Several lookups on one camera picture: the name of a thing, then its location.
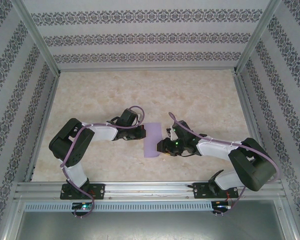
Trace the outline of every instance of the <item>marble surface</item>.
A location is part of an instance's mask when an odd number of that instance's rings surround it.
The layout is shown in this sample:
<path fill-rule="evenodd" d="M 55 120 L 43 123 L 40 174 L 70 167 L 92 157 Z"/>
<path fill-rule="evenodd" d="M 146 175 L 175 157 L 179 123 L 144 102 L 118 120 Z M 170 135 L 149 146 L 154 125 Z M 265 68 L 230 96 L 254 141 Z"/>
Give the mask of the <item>marble surface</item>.
<path fill-rule="evenodd" d="M 49 142 L 70 118 L 104 123 L 139 105 L 144 123 L 173 123 L 168 112 L 197 133 L 242 141 L 249 136 L 230 70 L 63 72 L 44 133 L 32 181 L 65 181 Z M 144 158 L 143 140 L 92 142 L 81 163 L 90 181 L 199 181 L 229 161 L 214 157 Z"/>

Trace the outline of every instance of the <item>wall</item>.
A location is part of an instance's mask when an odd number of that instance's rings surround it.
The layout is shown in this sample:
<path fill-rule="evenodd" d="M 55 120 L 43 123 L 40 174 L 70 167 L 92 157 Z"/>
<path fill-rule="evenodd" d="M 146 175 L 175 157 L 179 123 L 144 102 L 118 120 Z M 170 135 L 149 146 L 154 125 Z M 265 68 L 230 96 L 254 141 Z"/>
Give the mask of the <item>wall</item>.
<path fill-rule="evenodd" d="M 24 0 L 61 70 L 234 67 L 269 0 Z"/>
<path fill-rule="evenodd" d="M 300 0 L 283 0 L 241 72 L 300 232 Z"/>
<path fill-rule="evenodd" d="M 22 182 L 56 78 L 9 0 L 0 0 L 0 226 Z"/>

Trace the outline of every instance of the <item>black mounting plate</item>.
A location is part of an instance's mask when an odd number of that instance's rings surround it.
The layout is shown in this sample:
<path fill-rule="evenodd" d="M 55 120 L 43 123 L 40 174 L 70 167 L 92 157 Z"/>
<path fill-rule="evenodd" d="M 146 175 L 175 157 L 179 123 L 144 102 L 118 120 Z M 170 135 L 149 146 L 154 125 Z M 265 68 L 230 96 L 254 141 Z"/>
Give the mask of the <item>black mounting plate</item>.
<path fill-rule="evenodd" d="M 232 199 L 239 197 L 238 189 L 236 187 L 229 188 L 228 190 L 220 190 L 217 196 L 209 189 L 208 182 L 194 182 L 192 187 L 195 199 L 227 199 L 227 193 Z"/>
<path fill-rule="evenodd" d="M 105 184 L 101 183 L 90 183 L 88 187 L 87 193 L 90 194 L 95 200 L 104 199 L 105 195 Z M 81 192 L 74 190 L 73 187 L 69 183 L 65 183 L 62 185 L 61 200 L 90 200 L 90 198 Z"/>

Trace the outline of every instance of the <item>purple cable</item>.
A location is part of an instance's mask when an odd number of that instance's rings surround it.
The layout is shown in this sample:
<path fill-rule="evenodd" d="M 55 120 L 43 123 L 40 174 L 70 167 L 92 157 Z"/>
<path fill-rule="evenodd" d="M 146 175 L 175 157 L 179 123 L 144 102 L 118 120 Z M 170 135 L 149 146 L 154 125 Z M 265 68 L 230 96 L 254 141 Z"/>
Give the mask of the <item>purple cable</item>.
<path fill-rule="evenodd" d="M 65 170 L 66 162 L 68 161 L 69 156 L 70 156 L 72 150 L 74 149 L 74 146 L 75 146 L 75 144 L 76 144 L 76 142 L 77 142 L 77 140 L 78 140 L 78 138 L 79 138 L 79 135 L 80 135 L 80 134 L 82 133 L 82 131 L 83 131 L 84 129 L 86 129 L 86 128 L 89 128 L 89 127 L 92 127 L 92 126 L 107 126 L 107 127 L 117 128 L 117 129 L 133 129 L 133 128 L 136 128 L 136 127 L 138 127 L 139 125 L 141 125 L 141 123 L 142 123 L 142 122 L 144 121 L 144 119 L 145 119 L 145 111 L 144 111 L 140 106 L 137 106 L 137 105 L 129 107 L 129 109 L 133 109 L 133 108 L 138 108 L 138 109 L 140 109 L 140 110 L 142 111 L 142 117 L 141 117 L 140 121 L 137 122 L 136 125 L 133 125 L 133 126 L 117 126 L 117 125 L 112 125 L 112 124 L 110 124 L 110 123 L 92 123 L 92 124 L 88 124 L 88 125 L 85 125 L 85 126 L 83 126 L 82 128 L 80 128 L 80 130 L 79 130 L 78 133 L 76 134 L 76 136 L 75 136 L 75 138 L 74 138 L 74 140 L 73 140 L 73 142 L 72 142 L 72 144 L 71 144 L 71 146 L 70 146 L 70 148 L 69 148 L 68 153 L 66 154 L 66 156 L 65 156 L 65 158 L 64 158 L 64 160 L 63 160 L 63 162 L 62 162 L 61 165 L 60 165 L 60 168 L 62 168 L 63 174 L 65 175 L 65 177 L 66 177 L 66 179 L 68 180 L 68 182 L 69 182 L 75 189 L 77 189 L 79 192 L 81 192 L 82 194 L 86 195 L 87 197 L 89 197 L 89 198 L 91 199 L 92 207 L 91 207 L 90 211 L 88 211 L 85 215 L 80 216 L 81 219 L 87 217 L 87 216 L 88 216 L 89 214 L 91 214 L 92 211 L 95 209 L 95 199 L 94 199 L 89 193 L 87 193 L 87 192 L 81 190 L 77 185 L 75 185 L 75 183 L 74 183 L 73 181 L 70 180 L 69 175 L 67 174 L 67 172 L 66 172 L 66 170 Z M 74 211 L 74 217 L 77 217 L 77 216 L 78 216 L 78 215 L 76 215 L 76 211 L 77 211 L 77 210 Z"/>
<path fill-rule="evenodd" d="M 280 178 L 280 170 L 279 170 L 277 164 L 270 157 L 268 157 L 267 155 L 263 154 L 262 152 L 260 152 L 258 150 L 255 150 L 255 149 L 253 149 L 251 147 L 242 145 L 242 144 L 238 144 L 238 143 L 234 143 L 234 142 L 229 142 L 229 141 L 222 141 L 222 140 L 217 140 L 217 139 L 213 139 L 213 138 L 209 138 L 209 137 L 200 136 L 199 134 L 195 133 L 194 131 L 191 131 L 190 129 L 188 129 L 185 126 L 183 126 L 180 122 L 178 122 L 177 119 L 176 119 L 176 117 L 175 117 L 175 115 L 172 112 L 169 112 L 169 116 L 172 118 L 172 120 L 176 124 L 178 124 L 180 127 L 182 127 L 184 130 L 188 131 L 189 133 L 197 136 L 198 138 L 201 138 L 203 140 L 207 140 L 207 141 L 210 141 L 210 142 L 215 142 L 215 143 L 223 144 L 223 145 L 230 145 L 230 146 L 232 145 L 232 146 L 240 147 L 240 148 L 243 148 L 243 149 L 247 149 L 247 150 L 252 151 L 252 152 L 254 152 L 254 153 L 256 153 L 256 154 L 264 157 L 265 159 L 267 159 L 273 165 L 273 167 L 275 168 L 275 171 L 276 171 L 275 172 L 275 177 L 272 180 L 267 181 L 266 182 L 267 184 L 273 183 L 273 182 L 277 181 Z M 244 193 L 245 190 L 246 190 L 246 187 L 244 187 L 242 189 L 242 192 L 240 193 L 240 195 L 238 196 L 238 198 L 236 199 L 236 201 L 232 205 L 231 209 L 233 209 L 237 205 L 239 199 L 241 198 L 241 196 L 242 196 L 242 194 Z M 220 212 L 222 216 L 225 214 L 225 213 L 222 213 L 219 210 L 214 210 L 214 211 L 215 212 Z"/>

